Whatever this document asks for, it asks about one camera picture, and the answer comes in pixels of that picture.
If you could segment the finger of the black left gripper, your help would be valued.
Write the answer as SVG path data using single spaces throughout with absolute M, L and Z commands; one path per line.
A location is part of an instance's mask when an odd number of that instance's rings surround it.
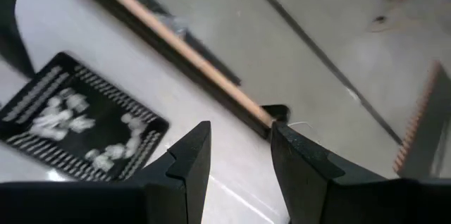
M 16 20 L 17 0 L 0 0 L 0 57 L 25 77 L 35 69 L 22 40 Z

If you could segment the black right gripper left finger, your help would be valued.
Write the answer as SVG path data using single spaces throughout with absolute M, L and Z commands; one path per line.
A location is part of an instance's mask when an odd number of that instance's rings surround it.
M 0 224 L 200 224 L 210 167 L 202 121 L 121 182 L 0 183 Z

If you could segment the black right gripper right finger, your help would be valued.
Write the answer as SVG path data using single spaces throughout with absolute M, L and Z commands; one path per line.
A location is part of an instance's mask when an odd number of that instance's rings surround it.
M 451 179 L 387 179 L 280 122 L 271 155 L 290 224 L 451 224 Z

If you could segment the black plastic basket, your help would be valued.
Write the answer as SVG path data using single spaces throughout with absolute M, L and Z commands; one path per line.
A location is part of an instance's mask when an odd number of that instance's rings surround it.
M 89 107 L 82 113 L 66 106 L 73 94 L 85 96 Z M 59 109 L 48 108 L 50 98 L 59 96 Z M 30 133 L 32 122 L 40 113 L 69 109 L 73 119 L 84 116 L 95 119 L 95 126 L 81 133 L 69 127 L 59 128 L 68 133 L 61 141 Z M 125 144 L 132 136 L 121 121 L 130 113 L 145 124 L 136 153 L 130 158 L 113 160 L 113 167 L 105 172 L 92 166 L 85 154 L 92 149 L 100 153 L 114 144 Z M 164 118 L 147 108 L 128 93 L 76 61 L 66 53 L 59 53 L 48 62 L 2 109 L 0 109 L 0 142 L 44 163 L 72 178 L 84 181 L 119 181 L 142 168 L 169 129 Z

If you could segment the black mat with orange-striped edge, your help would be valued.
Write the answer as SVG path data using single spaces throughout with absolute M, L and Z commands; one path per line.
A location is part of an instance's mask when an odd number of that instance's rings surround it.
M 402 178 L 429 178 L 445 127 L 451 121 L 451 77 L 440 61 L 434 61 L 417 100 L 417 109 L 393 164 Z

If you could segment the black aluminium table frame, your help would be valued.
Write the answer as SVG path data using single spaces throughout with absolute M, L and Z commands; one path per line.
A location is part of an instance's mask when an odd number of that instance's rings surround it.
M 251 100 L 240 90 L 240 79 L 191 32 L 177 35 L 164 23 L 174 17 L 157 0 L 94 1 L 264 139 L 271 138 L 273 125 L 287 125 L 286 105 Z

